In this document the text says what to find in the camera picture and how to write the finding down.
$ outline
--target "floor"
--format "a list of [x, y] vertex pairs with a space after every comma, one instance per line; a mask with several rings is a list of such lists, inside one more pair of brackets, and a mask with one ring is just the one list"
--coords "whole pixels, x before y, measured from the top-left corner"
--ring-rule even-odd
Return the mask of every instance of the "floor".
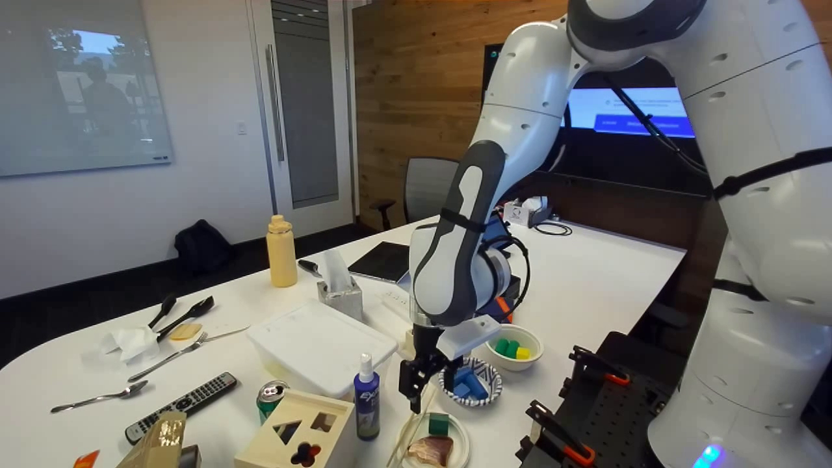
[[[296, 254], [313, 254], [369, 232], [362, 226], [340, 226], [314, 237], [296, 239]], [[232, 258], [215, 274], [187, 274], [176, 260], [156, 262], [124, 274], [98, 275], [58, 289], [45, 289], [0, 302], [0, 366], [19, 354], [95, 322], [104, 322], [132, 309], [182, 296], [214, 284], [223, 284], [269, 269], [265, 243], [244, 243], [232, 248]]]

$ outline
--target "mustard bottle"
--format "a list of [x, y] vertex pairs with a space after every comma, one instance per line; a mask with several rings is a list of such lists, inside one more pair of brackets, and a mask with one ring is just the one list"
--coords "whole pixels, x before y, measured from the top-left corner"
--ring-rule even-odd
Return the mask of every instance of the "mustard bottle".
[[295, 254], [295, 232], [284, 215], [271, 215], [265, 230], [265, 253], [271, 284], [275, 289], [288, 289], [296, 284], [296, 254]]

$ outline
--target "door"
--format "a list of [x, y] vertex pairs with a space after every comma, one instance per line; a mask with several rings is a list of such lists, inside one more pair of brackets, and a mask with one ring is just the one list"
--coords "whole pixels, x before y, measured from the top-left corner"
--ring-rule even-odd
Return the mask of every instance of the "door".
[[273, 211], [296, 237], [355, 222], [340, 0], [249, 0]]

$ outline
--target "computer monitor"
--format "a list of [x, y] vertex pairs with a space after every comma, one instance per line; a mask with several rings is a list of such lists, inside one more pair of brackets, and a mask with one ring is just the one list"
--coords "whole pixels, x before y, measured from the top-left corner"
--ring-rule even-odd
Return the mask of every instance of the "computer monitor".
[[[483, 91], [496, 65], [503, 44], [487, 48]], [[682, 195], [711, 195], [711, 179], [691, 171], [674, 150], [660, 145], [644, 124], [608, 89], [608, 81], [650, 118], [650, 123], [674, 141], [689, 158], [702, 165], [695, 124], [674, 79], [663, 65], [644, 59], [622, 74], [590, 74], [578, 81], [544, 169], [568, 179], [592, 179], [663, 191]]]

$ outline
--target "small bowl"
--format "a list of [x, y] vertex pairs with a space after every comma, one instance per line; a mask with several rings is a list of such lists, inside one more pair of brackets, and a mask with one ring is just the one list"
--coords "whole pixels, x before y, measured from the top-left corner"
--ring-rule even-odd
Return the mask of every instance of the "small bowl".
[[[521, 349], [527, 349], [527, 360], [509, 360], [504, 354], [496, 352], [496, 344], [500, 340], [517, 340]], [[488, 340], [488, 361], [503, 369], [503, 371], [526, 371], [530, 369], [540, 354], [544, 354], [544, 344], [535, 334], [530, 334], [527, 328], [521, 328], [521, 325], [503, 325], [496, 338]]]
[[459, 406], [465, 406], [465, 409], [487, 409], [487, 406], [495, 406], [495, 400], [496, 400], [500, 392], [503, 392], [503, 377], [500, 377], [500, 371], [496, 371], [495, 366], [478, 361], [478, 360], [470, 360], [470, 357], [465, 357], [462, 366], [470, 366], [470, 369], [473, 369], [473, 374], [478, 377], [478, 382], [487, 387], [488, 395], [487, 395], [487, 397], [473, 397], [473, 395], [460, 397], [460, 395], [456, 395], [453, 391], [446, 391], [446, 374], [442, 374], [440, 386], [442, 386], [446, 395], [447, 395], [451, 400], [456, 400]]

